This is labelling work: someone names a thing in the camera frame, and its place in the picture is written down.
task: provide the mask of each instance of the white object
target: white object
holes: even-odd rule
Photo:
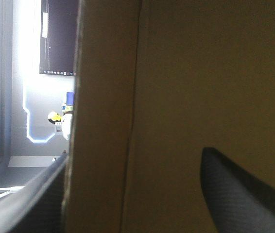
[[[70,128],[71,128],[71,120],[73,118],[73,114],[67,113],[64,116],[62,116],[62,132],[63,137],[66,140],[70,139]]]
[[[43,38],[48,37],[48,13],[47,12],[42,13],[42,37]]]
[[[0,198],[3,198],[9,194],[16,193],[17,191],[24,188],[24,186],[16,186],[16,187],[10,187],[10,188],[0,188],[0,191],[5,191],[4,193],[0,194]]]

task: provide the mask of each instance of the blue object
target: blue object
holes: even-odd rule
[[[73,104],[74,104],[74,92],[67,92],[66,105],[73,105]]]

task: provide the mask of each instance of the dark screen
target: dark screen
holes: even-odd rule
[[[78,2],[79,0],[42,0],[39,69],[41,74],[75,75]],[[46,22],[48,32],[44,34]]]

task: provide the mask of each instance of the bright light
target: bright light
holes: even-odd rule
[[[48,37],[48,13],[43,12],[42,15],[42,37]]]

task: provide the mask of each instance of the blue light strip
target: blue light strip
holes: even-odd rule
[[[26,92],[26,87],[27,84],[25,83],[25,81],[23,81],[23,103],[22,103],[22,107],[23,110],[26,112],[26,137],[33,143],[35,144],[45,144],[47,142],[49,142],[54,136],[55,134],[51,134],[49,137],[45,138],[45,139],[35,139],[31,136],[31,112],[30,110],[26,107],[26,97],[27,97],[27,92]]]

